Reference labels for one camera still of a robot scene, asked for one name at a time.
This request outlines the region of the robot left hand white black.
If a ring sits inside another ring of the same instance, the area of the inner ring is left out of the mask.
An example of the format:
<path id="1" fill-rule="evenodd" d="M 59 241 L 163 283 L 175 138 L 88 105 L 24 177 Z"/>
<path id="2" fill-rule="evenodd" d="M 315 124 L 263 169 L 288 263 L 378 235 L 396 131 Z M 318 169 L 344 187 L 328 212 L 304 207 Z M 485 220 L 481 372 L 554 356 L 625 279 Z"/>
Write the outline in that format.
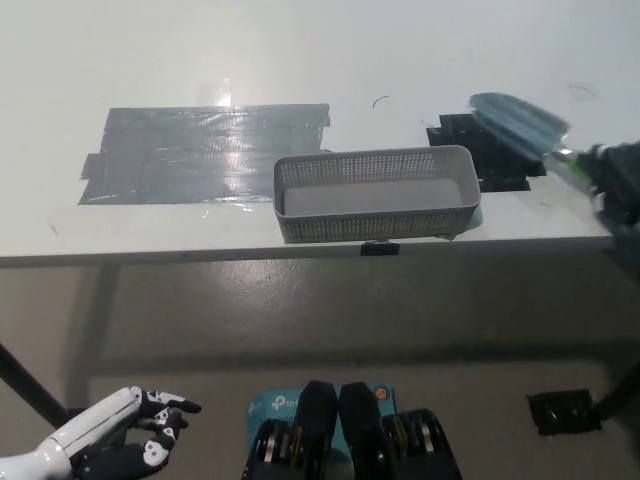
<path id="1" fill-rule="evenodd" d="M 38 447 L 40 479 L 145 479 L 161 471 L 185 413 L 202 407 L 163 391 L 125 387 L 76 415 Z"/>

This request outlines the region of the robot right hand white black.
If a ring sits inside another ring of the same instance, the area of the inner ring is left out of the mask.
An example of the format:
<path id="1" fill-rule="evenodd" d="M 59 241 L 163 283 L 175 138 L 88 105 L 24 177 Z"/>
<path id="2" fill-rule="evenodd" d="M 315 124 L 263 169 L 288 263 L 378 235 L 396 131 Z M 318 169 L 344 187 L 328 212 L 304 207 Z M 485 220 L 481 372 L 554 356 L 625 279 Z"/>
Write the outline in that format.
<path id="1" fill-rule="evenodd" d="M 576 164 L 589 178 L 602 214 L 610 225 L 639 225 L 639 142 L 594 145 L 580 153 Z"/>

